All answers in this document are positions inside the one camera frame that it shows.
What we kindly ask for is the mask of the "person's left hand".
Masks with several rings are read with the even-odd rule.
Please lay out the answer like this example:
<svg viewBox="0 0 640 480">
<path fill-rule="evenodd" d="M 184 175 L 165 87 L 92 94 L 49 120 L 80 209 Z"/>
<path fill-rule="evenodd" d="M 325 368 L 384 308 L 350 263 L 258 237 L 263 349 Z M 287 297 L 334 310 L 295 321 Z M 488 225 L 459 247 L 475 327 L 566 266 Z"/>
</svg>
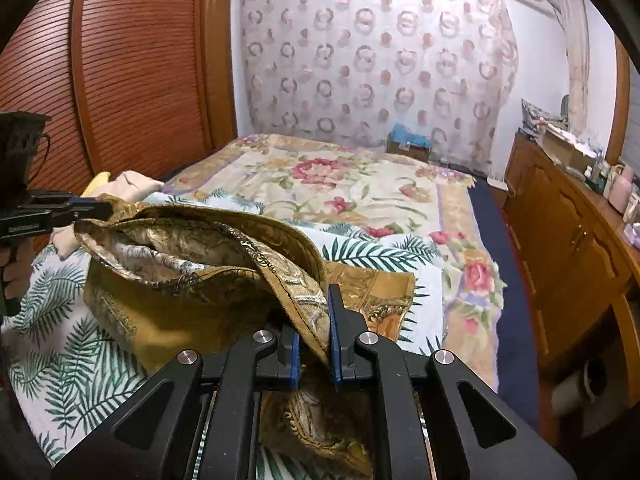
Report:
<svg viewBox="0 0 640 480">
<path fill-rule="evenodd" d="M 9 248 L 1 249 L 0 263 L 6 299 L 22 299 L 29 288 L 34 261 L 34 244 L 31 238 L 23 238 L 11 256 Z"/>
</svg>

